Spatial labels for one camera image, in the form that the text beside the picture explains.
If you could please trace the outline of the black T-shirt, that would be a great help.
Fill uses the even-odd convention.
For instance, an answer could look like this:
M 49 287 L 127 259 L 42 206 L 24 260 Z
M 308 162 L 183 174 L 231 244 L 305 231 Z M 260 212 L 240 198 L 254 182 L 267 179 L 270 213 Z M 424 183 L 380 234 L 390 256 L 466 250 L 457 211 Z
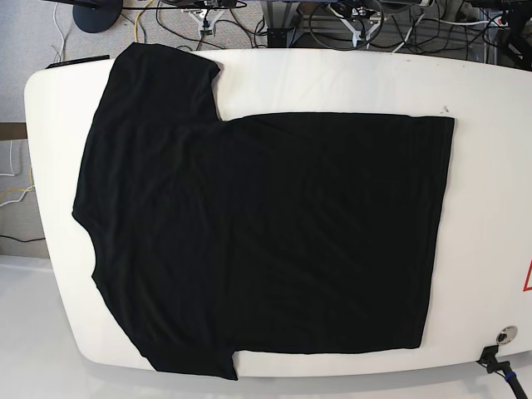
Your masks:
M 239 351 L 416 349 L 450 117 L 218 117 L 215 62 L 134 43 L 115 60 L 73 218 L 96 287 L 159 372 L 234 380 Z

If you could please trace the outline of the black round stand base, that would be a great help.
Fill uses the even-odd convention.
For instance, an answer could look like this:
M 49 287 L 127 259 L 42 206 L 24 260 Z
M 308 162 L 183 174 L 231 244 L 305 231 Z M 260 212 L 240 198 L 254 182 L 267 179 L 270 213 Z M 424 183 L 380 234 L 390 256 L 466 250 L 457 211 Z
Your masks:
M 110 29 L 123 8 L 122 0 L 78 1 L 73 6 L 74 23 L 83 32 L 100 33 Z

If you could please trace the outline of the red warning triangle sticker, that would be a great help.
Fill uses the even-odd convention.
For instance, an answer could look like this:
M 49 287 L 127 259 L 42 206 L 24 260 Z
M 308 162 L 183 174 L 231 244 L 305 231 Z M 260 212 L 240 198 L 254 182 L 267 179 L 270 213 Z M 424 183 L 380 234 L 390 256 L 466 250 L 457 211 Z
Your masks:
M 525 283 L 524 283 L 524 287 L 523 287 L 523 291 L 524 292 L 532 290 L 531 274 L 532 274 L 532 262 L 530 263 L 530 266 L 529 266 L 529 269 L 528 269 L 528 272 L 527 272 L 527 275 L 526 275 L 526 278 L 525 278 Z

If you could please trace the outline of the silver table grommet right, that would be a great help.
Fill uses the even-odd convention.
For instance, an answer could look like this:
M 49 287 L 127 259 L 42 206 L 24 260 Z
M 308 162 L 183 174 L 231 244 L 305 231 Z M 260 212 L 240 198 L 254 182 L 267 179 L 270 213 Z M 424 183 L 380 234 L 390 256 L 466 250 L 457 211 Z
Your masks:
M 517 336 L 517 333 L 518 328 L 516 326 L 508 326 L 502 329 L 496 337 L 496 344 L 502 346 L 512 342 Z

